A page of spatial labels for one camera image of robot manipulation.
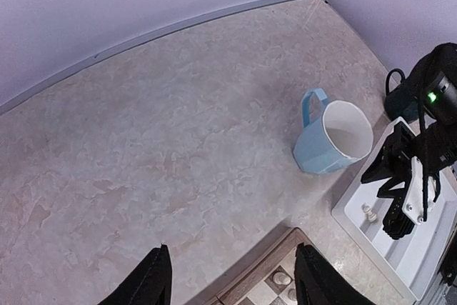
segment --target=green light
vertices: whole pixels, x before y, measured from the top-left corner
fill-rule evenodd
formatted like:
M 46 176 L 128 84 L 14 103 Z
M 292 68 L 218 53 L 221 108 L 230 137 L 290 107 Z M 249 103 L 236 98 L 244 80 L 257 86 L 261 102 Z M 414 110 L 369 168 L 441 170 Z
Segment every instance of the green light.
M 427 96 L 430 99 L 431 103 L 433 103 L 436 100 L 436 94 L 434 94 L 433 92 L 430 92 L 429 94 L 427 94 Z

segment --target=mug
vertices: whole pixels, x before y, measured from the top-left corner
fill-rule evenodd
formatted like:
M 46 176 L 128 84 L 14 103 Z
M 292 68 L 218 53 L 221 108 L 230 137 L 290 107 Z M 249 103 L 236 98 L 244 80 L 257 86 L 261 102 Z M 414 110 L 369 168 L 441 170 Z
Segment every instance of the mug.
M 310 121 L 309 101 L 316 95 L 321 114 Z M 366 157 L 373 146 L 373 130 L 365 114 L 347 101 L 330 102 L 323 89 L 310 89 L 301 101 L 303 131 L 293 156 L 302 171 L 325 174 Z

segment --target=wall trim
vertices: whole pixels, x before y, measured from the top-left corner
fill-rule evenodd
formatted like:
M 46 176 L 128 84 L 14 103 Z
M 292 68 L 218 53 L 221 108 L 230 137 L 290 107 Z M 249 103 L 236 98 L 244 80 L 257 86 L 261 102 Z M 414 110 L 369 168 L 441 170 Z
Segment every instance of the wall trim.
M 19 94 L 18 96 L 15 96 L 13 99 L 9 100 L 5 104 L 0 105 L 0 115 L 8 112 L 9 110 L 13 109 L 19 104 L 25 102 L 27 99 L 33 97 L 35 94 L 38 94 L 44 89 L 47 89 L 48 87 L 68 78 L 69 76 L 72 76 L 78 73 L 79 71 L 90 66 L 93 66 L 94 64 L 97 64 L 103 60 L 109 59 L 114 55 L 120 54 L 123 51 L 132 49 L 135 46 L 140 46 L 154 39 L 158 39 L 160 37 L 172 34 L 183 29 L 190 28 L 195 25 L 206 23 L 207 21 L 213 21 L 214 19 L 230 16 L 232 14 L 238 14 L 241 12 L 258 9 L 265 6 L 280 4 L 286 1 L 293 0 L 257 0 L 245 4 L 235 5 L 232 7 L 228 7 L 226 9 L 221 9 L 209 12 L 207 14 L 202 14 L 191 19 L 179 21 L 175 24 L 168 25 L 163 28 L 153 30 L 147 34 L 140 35 L 138 37 L 135 37 L 134 39 L 129 39 L 124 43 L 118 44 L 116 46 L 108 48 L 107 50 L 101 51 L 100 53 L 94 54 L 93 56 L 90 56 L 89 58 L 84 59 L 83 61 L 80 61 L 77 64 L 74 64 L 73 66 L 70 66 L 60 71 L 59 73 L 50 76 L 49 78 L 43 80 L 39 84 L 31 87 L 30 89 Z

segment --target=chess piece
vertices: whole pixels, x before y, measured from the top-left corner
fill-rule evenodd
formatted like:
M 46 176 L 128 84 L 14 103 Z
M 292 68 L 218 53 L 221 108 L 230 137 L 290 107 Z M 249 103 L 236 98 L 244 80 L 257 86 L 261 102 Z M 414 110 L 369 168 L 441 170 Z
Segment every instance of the chess piece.
M 287 297 L 292 301 L 297 301 L 297 291 L 295 289 L 289 289 Z
M 364 204 L 362 210 L 370 223 L 373 223 L 378 219 L 378 215 L 373 212 L 373 209 L 369 205 Z
M 289 285 L 292 282 L 292 278 L 289 275 L 279 271 L 273 275 L 273 282 L 276 285 Z

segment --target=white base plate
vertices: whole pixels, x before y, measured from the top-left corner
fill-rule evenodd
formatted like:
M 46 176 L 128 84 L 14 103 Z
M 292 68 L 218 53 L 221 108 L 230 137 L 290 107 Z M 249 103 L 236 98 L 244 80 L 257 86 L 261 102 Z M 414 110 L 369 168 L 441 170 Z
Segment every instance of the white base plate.
M 379 199 L 376 195 L 385 181 L 361 184 L 360 180 L 386 137 L 400 121 L 406 124 L 403 119 L 397 119 L 387 126 L 366 163 L 331 213 L 403 297 L 420 300 L 437 271 L 450 238 L 457 213 L 457 194 L 444 174 L 440 173 L 441 195 L 433 211 L 428 214 L 428 221 L 415 226 L 411 234 L 398 241 L 383 231 L 382 221 L 392 199 Z M 370 223 L 366 219 L 363 205 L 369 205 L 378 214 L 378 221 Z

